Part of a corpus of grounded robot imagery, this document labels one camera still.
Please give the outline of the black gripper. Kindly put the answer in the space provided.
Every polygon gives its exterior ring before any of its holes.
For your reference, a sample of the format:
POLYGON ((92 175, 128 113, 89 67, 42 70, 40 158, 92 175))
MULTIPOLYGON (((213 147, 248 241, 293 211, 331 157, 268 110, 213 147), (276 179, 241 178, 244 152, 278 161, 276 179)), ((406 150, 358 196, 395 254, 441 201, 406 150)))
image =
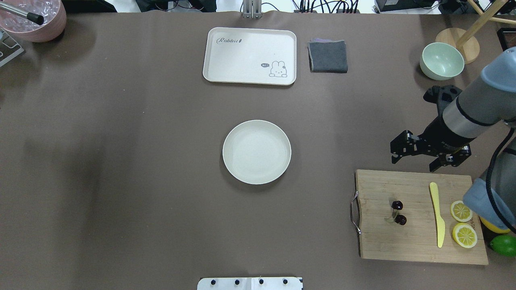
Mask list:
POLYGON ((405 156, 437 156, 429 164, 429 171, 435 172, 441 167, 458 167, 464 162, 464 153, 457 152, 468 145, 472 138, 462 137, 453 132, 444 122, 443 117, 436 117, 419 136, 404 130, 389 144, 392 164, 405 156))

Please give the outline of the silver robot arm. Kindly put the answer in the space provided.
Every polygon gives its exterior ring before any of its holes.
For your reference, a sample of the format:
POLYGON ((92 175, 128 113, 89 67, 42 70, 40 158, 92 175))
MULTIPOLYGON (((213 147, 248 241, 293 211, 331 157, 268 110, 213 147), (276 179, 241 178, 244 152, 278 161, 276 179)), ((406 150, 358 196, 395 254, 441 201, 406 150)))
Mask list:
POLYGON ((507 48, 485 66, 465 89, 433 86, 424 100, 437 105, 437 117, 420 135, 403 131, 390 142, 392 163, 404 156, 428 155, 431 172, 456 167, 471 154, 470 143, 496 123, 509 133, 496 147, 485 172, 476 178, 463 202, 499 229, 515 231, 516 52, 507 48))

